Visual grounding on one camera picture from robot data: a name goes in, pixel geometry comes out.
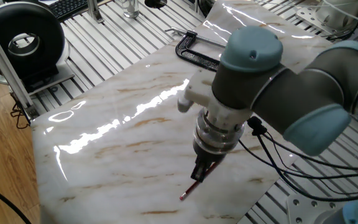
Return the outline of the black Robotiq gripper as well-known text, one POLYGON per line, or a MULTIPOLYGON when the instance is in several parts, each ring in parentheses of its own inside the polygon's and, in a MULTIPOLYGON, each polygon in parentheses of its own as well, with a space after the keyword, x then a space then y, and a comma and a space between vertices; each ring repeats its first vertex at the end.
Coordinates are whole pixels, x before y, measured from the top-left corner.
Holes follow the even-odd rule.
POLYGON ((217 162, 221 159, 225 158, 225 154, 212 154, 210 152, 205 151, 203 148, 199 146, 194 146, 194 151, 196 152, 196 160, 195 160, 195 168, 191 173, 191 178, 193 180, 197 180, 198 182, 203 182, 206 173, 210 167, 208 163, 217 162))

